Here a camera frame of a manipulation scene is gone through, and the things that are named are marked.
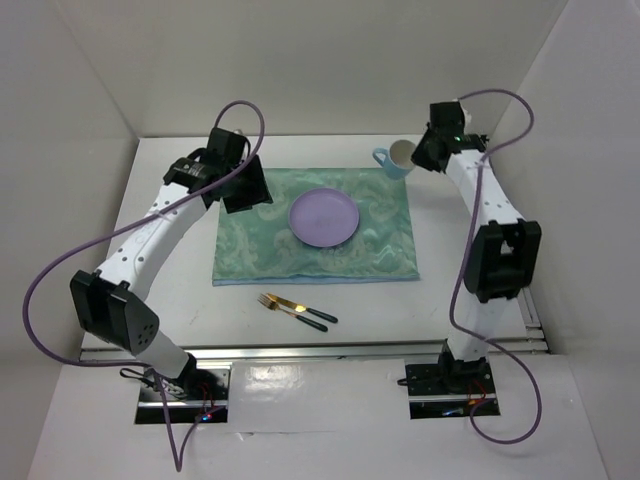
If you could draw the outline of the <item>light blue mug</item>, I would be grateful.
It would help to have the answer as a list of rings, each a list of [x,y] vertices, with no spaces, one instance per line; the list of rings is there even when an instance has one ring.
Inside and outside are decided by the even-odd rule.
[[[415,149],[416,145],[413,142],[401,139],[388,148],[375,148],[372,157],[390,179],[401,180],[415,168],[412,161]]]

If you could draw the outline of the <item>purple plastic plate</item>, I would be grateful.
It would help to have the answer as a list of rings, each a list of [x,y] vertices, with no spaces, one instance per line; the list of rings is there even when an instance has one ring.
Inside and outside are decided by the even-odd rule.
[[[360,213],[344,192],[315,188],[297,197],[288,214],[289,227],[304,244],[328,248],[349,240],[356,232]]]

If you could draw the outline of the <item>green patterned cloth placemat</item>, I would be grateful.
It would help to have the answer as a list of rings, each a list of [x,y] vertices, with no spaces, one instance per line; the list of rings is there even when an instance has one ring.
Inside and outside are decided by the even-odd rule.
[[[419,270],[406,184],[380,168],[268,169],[272,203],[219,215],[212,282],[330,284],[413,281]],[[293,202],[316,188],[348,195],[359,225],[345,243],[304,244],[288,222]]]

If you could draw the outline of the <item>gold fork green handle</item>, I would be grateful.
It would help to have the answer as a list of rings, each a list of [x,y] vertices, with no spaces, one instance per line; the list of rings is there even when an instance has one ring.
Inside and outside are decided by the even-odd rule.
[[[301,323],[304,323],[305,325],[318,330],[320,332],[323,333],[327,333],[328,332],[328,327],[320,324],[319,322],[316,322],[314,320],[311,320],[307,317],[304,317],[303,315],[300,315],[299,313],[290,311],[290,310],[286,310],[285,308],[281,307],[276,301],[272,300],[270,297],[260,294],[258,297],[258,301],[259,303],[264,306],[265,308],[274,311],[274,312],[281,312],[283,314],[286,314],[296,320],[298,320]]]

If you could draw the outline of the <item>gold knife green handle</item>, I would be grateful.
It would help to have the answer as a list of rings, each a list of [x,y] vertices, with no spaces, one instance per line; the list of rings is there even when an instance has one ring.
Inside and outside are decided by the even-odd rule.
[[[311,314],[311,315],[313,315],[315,317],[321,318],[323,320],[326,320],[326,321],[328,321],[330,323],[334,323],[334,324],[337,324],[339,322],[338,318],[333,316],[333,315],[331,315],[331,314],[322,312],[320,310],[308,307],[308,306],[300,304],[300,303],[292,302],[290,300],[284,299],[284,298],[279,297],[277,295],[274,295],[272,293],[268,293],[267,297],[270,300],[275,301],[277,304],[282,305],[284,307],[287,307],[287,308],[289,308],[289,309],[291,309],[291,310],[293,310],[293,311],[295,311],[297,313],[309,313],[309,314]]]

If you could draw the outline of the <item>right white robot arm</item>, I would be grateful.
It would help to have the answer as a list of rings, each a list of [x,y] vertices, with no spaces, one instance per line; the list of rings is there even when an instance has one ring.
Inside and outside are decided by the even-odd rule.
[[[529,286],[541,242],[541,227],[508,200],[486,154],[487,139],[466,132],[457,101],[433,103],[426,131],[412,154],[415,165],[446,175],[471,214],[464,265],[454,297],[469,302],[452,314],[454,326],[439,355],[436,379],[444,390],[465,393],[484,377],[491,338],[508,306]]]

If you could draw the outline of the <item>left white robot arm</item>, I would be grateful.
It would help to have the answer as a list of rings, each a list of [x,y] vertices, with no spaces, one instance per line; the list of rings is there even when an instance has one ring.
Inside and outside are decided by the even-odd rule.
[[[260,159],[250,147],[240,131],[213,128],[205,147],[169,167],[145,224],[94,272],[78,271],[70,282],[81,327],[158,373],[163,389],[176,399],[222,397],[226,389],[161,331],[146,298],[175,247],[213,203],[234,213],[271,202]]]

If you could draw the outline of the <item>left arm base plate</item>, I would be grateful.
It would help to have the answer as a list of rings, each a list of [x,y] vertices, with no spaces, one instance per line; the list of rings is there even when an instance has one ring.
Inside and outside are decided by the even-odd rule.
[[[218,378],[219,391],[211,392],[208,387],[199,386],[195,393],[186,393],[182,389],[163,380],[169,418],[175,424],[190,424],[198,418],[202,424],[222,424],[228,422],[228,398],[231,379],[231,366],[213,364],[209,371]],[[136,381],[139,386],[134,423],[136,425],[160,425],[165,422],[161,393],[147,370],[137,371],[122,368],[119,375],[127,380]]]

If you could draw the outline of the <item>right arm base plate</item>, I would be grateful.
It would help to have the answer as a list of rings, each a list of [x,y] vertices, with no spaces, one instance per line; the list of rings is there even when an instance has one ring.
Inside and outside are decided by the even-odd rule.
[[[407,391],[410,418],[444,419],[475,415],[499,416],[500,407],[491,368],[462,380],[447,381],[437,364],[406,364],[405,376],[396,381]]]

